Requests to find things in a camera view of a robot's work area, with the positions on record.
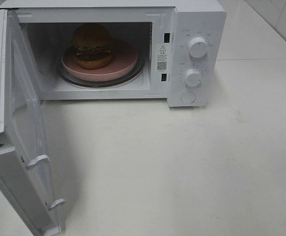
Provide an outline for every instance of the warning label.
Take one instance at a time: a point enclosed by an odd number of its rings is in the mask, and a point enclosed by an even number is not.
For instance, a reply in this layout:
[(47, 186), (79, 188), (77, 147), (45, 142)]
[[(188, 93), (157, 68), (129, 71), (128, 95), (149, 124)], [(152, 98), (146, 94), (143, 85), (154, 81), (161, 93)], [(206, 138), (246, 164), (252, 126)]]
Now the warning label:
[(166, 72), (168, 60), (170, 59), (170, 46), (163, 43), (156, 45), (156, 63), (158, 72)]

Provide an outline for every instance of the microwave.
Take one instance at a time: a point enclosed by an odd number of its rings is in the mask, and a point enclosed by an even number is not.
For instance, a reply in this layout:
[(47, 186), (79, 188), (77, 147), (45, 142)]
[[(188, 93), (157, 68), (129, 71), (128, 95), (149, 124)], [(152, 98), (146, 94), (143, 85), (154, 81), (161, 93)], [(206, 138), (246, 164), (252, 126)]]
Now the microwave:
[[(0, 190), (33, 235), (59, 233), (58, 206), (65, 203), (54, 191), (41, 102), (166, 98), (170, 107), (203, 106), (225, 18), (217, 0), (7, 0), (0, 6)], [(89, 81), (69, 73), (64, 52), (85, 23), (135, 49), (126, 74)]]

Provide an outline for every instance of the open microwave door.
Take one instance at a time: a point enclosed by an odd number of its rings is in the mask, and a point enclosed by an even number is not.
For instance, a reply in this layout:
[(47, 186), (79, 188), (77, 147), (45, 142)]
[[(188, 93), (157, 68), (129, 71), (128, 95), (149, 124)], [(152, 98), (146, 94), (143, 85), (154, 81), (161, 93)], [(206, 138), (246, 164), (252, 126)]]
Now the open microwave door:
[(14, 11), (0, 10), (0, 190), (35, 236), (60, 232), (36, 76)]

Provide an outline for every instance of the control panel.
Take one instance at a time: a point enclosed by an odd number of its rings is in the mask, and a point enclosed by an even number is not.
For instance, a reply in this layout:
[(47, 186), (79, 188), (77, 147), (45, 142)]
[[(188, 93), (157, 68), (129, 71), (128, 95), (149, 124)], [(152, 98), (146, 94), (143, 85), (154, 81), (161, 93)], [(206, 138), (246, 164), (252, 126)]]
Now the control panel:
[(206, 104), (225, 18), (223, 11), (178, 13), (169, 106)]

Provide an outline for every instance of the pink plate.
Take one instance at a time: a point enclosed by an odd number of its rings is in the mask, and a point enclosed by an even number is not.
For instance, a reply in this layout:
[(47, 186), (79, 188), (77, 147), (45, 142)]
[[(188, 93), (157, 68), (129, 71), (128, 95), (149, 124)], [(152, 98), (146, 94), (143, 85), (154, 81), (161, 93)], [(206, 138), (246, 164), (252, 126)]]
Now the pink plate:
[(135, 66), (138, 60), (138, 52), (132, 45), (121, 41), (114, 40), (112, 54), (114, 60), (109, 65), (94, 69), (86, 70), (73, 61), (74, 48), (68, 48), (62, 55), (61, 62), (66, 71), (81, 80), (101, 82), (120, 78), (128, 74)]

